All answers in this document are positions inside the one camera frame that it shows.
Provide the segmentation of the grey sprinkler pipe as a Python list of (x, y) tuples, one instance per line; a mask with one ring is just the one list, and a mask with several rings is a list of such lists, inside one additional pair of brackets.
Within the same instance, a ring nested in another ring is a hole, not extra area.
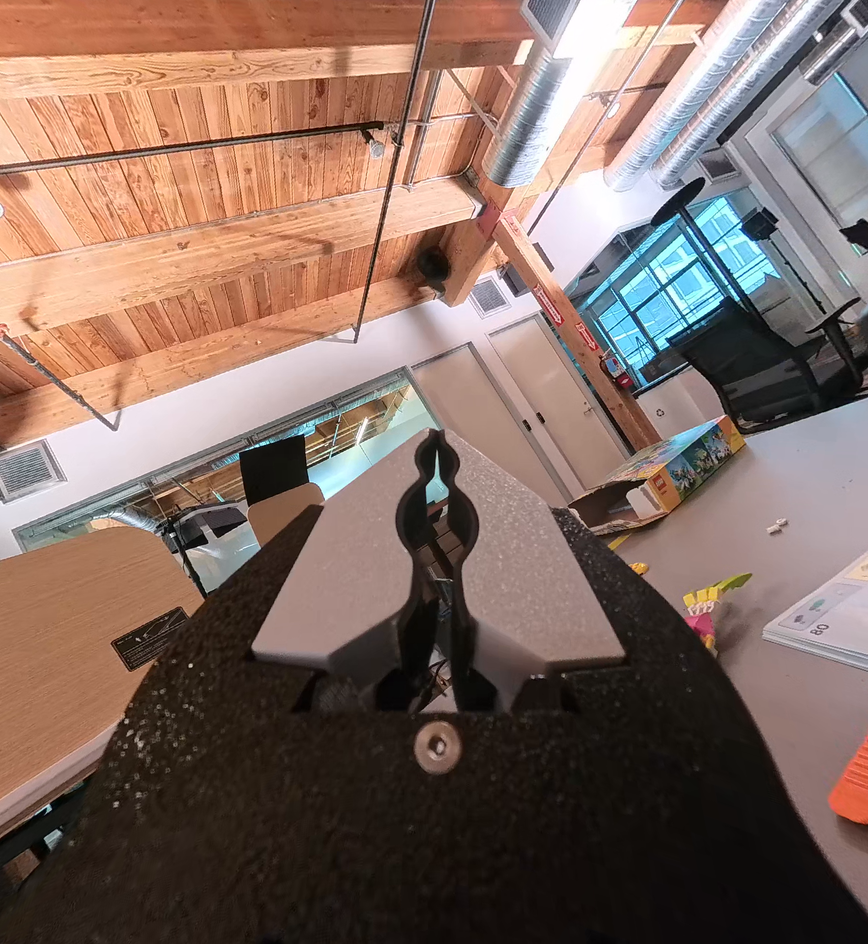
[(1, 323), (0, 343), (12, 351), (19, 358), (21, 358), (21, 360), (27, 363), (30, 367), (35, 369), (43, 378), (48, 380), (50, 384), (53, 384), (58, 390), (60, 390), (72, 402), (74, 402), (76, 406), (80, 407), (84, 412), (96, 419), (100, 424), (107, 427), (110, 431), (119, 431), (120, 420), (118, 418), (114, 421), (111, 421), (105, 415), (100, 413), (98, 409), (93, 407), (82, 395), (76, 392), (68, 384), (64, 383), (52, 371), (40, 363), (40, 361), (29, 350), (24, 348), (20, 343), (12, 338), (8, 333), (6, 324)]

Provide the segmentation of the white lego instruction booklet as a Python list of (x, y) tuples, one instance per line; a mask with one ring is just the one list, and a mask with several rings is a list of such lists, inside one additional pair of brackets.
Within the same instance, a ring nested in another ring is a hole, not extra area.
[(770, 621), (761, 636), (868, 672), (868, 582), (835, 578)]

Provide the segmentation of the black mesh office chair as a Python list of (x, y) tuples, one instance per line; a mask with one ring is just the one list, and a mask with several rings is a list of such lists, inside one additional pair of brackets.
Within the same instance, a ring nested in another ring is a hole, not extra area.
[(844, 406), (865, 389), (823, 334), (795, 346), (731, 297), (667, 344), (711, 383), (744, 433)]

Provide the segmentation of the grey wall vent grille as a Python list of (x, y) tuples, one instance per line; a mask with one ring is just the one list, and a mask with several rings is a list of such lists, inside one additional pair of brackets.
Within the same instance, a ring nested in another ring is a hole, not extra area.
[(5, 503), (39, 494), (66, 481), (46, 440), (0, 452), (0, 494)]

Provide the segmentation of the wooden support post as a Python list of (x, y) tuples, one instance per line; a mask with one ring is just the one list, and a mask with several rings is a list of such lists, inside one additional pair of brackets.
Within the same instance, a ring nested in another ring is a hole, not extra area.
[(624, 433), (634, 450), (640, 451), (660, 442), (661, 436), (638, 402), (619, 387), (607, 371), (602, 349), (551, 270), (529, 242), (512, 211), (499, 213), (492, 238), (551, 319), (560, 339), (579, 362), (611, 420)]

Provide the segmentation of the white wall vent grille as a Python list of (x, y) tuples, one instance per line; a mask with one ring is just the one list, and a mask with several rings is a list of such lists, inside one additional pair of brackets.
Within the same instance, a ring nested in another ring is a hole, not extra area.
[(511, 300), (501, 279), (495, 274), (480, 278), (470, 291), (469, 303), (481, 320), (511, 310)]

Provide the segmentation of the glass wall panel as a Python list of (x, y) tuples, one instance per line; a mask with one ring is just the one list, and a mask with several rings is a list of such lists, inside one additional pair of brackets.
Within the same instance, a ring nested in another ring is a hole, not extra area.
[(247, 451), (302, 437), (309, 480), (325, 496), (344, 484), (357, 459), (368, 463), (391, 448), (385, 434), (409, 420), (431, 420), (423, 398), (405, 369), (364, 384), (268, 424), (160, 466), (82, 501), (16, 526), (20, 551), (41, 549), (96, 530), (94, 522), (116, 527), (161, 528), (167, 521), (204, 506), (217, 508), (246, 500), (239, 457)]

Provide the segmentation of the large grid window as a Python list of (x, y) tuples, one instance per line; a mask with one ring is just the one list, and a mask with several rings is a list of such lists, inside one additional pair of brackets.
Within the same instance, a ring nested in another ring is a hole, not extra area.
[[(689, 206), (704, 235), (760, 313), (786, 297), (785, 283), (742, 218), (758, 201), (743, 188)], [(669, 339), (713, 312), (734, 289), (679, 217), (615, 235), (569, 288), (570, 300), (636, 389), (684, 365)]]

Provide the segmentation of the white recycling bin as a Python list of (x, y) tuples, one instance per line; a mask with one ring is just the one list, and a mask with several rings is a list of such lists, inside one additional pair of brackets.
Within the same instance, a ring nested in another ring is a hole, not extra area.
[(726, 415), (711, 383), (688, 365), (648, 385), (637, 402), (660, 441)]

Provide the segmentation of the grey ceiling air diffuser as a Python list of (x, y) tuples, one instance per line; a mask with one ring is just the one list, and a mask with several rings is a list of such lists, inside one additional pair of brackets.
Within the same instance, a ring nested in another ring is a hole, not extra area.
[(522, 1), (520, 12), (536, 37), (554, 50), (564, 40), (579, 4), (580, 1)]

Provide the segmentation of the black label sticker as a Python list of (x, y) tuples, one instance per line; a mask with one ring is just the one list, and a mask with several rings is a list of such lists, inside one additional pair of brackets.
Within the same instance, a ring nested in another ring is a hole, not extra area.
[(176, 607), (113, 639), (110, 645), (126, 670), (133, 672), (154, 662), (188, 622), (188, 614)]

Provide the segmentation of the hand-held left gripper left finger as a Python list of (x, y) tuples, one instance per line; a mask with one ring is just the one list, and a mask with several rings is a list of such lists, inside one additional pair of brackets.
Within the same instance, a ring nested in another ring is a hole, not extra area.
[(438, 604), (418, 551), (443, 433), (424, 429), (325, 502), (252, 643), (262, 663), (345, 677), (372, 690), (427, 673)]

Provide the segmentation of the colourful lego box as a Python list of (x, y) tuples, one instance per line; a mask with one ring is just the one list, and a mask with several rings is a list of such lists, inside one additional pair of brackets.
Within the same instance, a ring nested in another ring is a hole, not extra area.
[(637, 530), (663, 519), (746, 445), (728, 416), (642, 449), (569, 504), (593, 533)]

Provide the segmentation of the black ceiling track rail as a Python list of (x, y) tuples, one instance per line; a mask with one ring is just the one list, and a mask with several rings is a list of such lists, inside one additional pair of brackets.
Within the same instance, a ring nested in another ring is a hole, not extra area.
[(296, 140), (339, 134), (357, 133), (362, 138), (368, 139), (372, 134), (375, 132), (381, 132), (384, 130), (384, 128), (385, 123), (383, 122), (366, 121), (351, 124), (333, 124), (319, 127), (308, 127), (291, 130), (288, 129), (250, 136), (209, 139), (183, 144), (98, 152), (71, 157), (26, 160), (0, 164), (0, 177), (39, 173), (41, 171), (49, 170), (69, 169), (73, 167), (92, 166), (95, 164), (107, 162), (169, 157), (173, 155), (191, 154), (194, 152), (215, 150), (220, 148), (282, 144)]

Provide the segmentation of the pink yellow lego build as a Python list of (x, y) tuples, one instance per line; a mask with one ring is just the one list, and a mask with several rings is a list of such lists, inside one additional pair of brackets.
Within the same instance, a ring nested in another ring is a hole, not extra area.
[(723, 597), (730, 591), (747, 584), (752, 576), (751, 572), (737, 574), (683, 596), (686, 610), (685, 622), (698, 636), (704, 648), (713, 656), (718, 655), (714, 614)]

